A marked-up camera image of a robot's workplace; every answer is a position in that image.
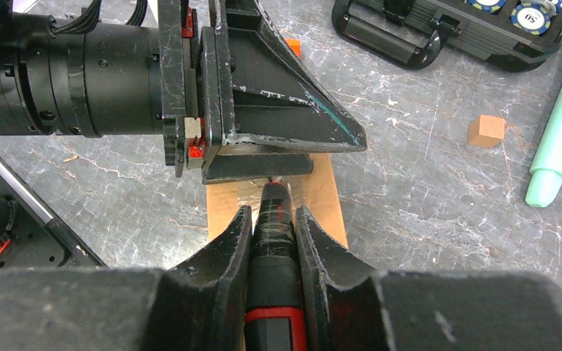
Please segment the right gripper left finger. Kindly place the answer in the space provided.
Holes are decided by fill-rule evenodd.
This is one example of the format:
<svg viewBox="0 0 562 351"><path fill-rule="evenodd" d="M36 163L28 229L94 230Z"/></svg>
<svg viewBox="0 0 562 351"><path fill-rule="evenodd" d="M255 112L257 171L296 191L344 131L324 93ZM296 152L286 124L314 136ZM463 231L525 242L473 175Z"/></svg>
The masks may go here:
<svg viewBox="0 0 562 351"><path fill-rule="evenodd" d="M0 271L0 350L237 350L252 211L176 267Z"/></svg>

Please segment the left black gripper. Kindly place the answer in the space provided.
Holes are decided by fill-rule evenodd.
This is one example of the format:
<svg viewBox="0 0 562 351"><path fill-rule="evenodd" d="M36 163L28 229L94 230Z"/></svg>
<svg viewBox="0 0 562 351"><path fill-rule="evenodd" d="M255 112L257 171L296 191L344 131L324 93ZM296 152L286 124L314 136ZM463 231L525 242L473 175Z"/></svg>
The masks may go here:
<svg viewBox="0 0 562 351"><path fill-rule="evenodd" d="M310 174L308 154L367 148L364 127L307 71L258 1L158 1L165 163L220 184Z"/></svg>

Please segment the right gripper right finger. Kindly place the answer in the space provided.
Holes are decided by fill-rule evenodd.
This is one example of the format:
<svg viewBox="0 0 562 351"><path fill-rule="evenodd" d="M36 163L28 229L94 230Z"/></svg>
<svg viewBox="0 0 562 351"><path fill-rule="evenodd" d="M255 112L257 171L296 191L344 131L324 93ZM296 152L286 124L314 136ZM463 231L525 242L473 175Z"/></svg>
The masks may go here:
<svg viewBox="0 0 562 351"><path fill-rule="evenodd" d="M378 270L296 211L311 350L562 350L562 288L529 271Z"/></svg>

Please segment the red black utility knife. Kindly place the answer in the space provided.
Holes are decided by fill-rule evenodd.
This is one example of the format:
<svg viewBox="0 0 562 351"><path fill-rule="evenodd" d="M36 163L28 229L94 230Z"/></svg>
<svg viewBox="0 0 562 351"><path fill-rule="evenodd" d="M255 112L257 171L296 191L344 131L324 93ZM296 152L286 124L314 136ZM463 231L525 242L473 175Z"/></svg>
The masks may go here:
<svg viewBox="0 0 562 351"><path fill-rule="evenodd" d="M280 182L264 185L248 265L247 350L307 350L303 291L291 197Z"/></svg>

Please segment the brown cardboard express box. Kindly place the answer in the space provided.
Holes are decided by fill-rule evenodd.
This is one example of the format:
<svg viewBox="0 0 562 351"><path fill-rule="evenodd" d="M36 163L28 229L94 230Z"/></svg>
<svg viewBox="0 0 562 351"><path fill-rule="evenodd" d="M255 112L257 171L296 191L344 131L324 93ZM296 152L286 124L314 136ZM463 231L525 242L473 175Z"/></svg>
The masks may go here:
<svg viewBox="0 0 562 351"><path fill-rule="evenodd" d="M281 178L288 186L293 208L306 206L319 225L342 246L348 247L337 184L329 154L313 154L314 170L306 175ZM208 240L213 241L234 218L239 207L252 208L256 220L263 185L268 180L258 178L206 187Z"/></svg>

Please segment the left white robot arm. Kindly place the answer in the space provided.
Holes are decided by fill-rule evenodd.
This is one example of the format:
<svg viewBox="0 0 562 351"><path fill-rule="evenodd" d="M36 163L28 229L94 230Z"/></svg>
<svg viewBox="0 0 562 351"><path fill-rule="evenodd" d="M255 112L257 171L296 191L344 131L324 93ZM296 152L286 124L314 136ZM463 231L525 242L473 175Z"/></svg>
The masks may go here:
<svg viewBox="0 0 562 351"><path fill-rule="evenodd" d="M160 135L177 176L204 184L311 173L364 151L364 127L306 70L257 1L146 1L124 24L93 1L75 20L0 1L0 136Z"/></svg>

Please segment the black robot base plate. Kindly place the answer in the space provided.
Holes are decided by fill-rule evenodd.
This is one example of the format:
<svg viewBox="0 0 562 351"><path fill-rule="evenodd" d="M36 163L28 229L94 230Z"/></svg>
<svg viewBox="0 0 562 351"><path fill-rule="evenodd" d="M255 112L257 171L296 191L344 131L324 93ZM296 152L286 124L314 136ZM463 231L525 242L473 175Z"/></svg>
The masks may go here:
<svg viewBox="0 0 562 351"><path fill-rule="evenodd" d="M0 157L0 269L104 263Z"/></svg>

